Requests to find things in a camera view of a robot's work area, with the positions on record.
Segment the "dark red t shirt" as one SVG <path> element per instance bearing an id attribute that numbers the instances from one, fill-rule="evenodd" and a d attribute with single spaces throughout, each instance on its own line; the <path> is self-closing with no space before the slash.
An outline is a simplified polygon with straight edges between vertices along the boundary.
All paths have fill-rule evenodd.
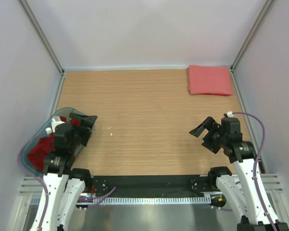
<path id="1" fill-rule="evenodd" d="M 76 150 L 85 146 L 91 135 L 91 127 L 86 126 L 84 117 L 71 113 L 72 119 L 55 116 L 51 126 L 45 129 L 46 136 L 29 151 L 29 162 L 43 174 L 69 174 L 75 162 Z"/>

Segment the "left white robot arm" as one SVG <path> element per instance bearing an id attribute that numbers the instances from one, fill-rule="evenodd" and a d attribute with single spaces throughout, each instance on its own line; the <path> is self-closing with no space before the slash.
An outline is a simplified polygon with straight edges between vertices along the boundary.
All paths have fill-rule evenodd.
<path id="1" fill-rule="evenodd" d="M 90 171 L 72 166 L 77 149 L 87 145 L 98 117 L 73 112 L 69 117 L 80 124 L 63 122 L 54 116 L 45 129 L 54 141 L 44 160 L 40 179 L 43 191 L 32 231 L 66 231 L 80 194 L 92 188 Z"/>

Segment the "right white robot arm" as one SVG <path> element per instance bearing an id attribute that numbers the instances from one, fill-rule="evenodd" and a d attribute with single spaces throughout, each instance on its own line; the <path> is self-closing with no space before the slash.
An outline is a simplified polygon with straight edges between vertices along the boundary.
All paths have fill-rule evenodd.
<path id="1" fill-rule="evenodd" d="M 250 141 L 243 140 L 241 125 L 232 112 L 224 115 L 220 123 L 207 117 L 189 133 L 199 137 L 204 130 L 202 146 L 213 153 L 220 149 L 234 166 L 240 185 L 227 167 L 212 167 L 207 184 L 221 191 L 235 214 L 239 231 L 287 231 L 287 223 L 279 220 L 265 191 L 259 167 L 260 152 Z"/>

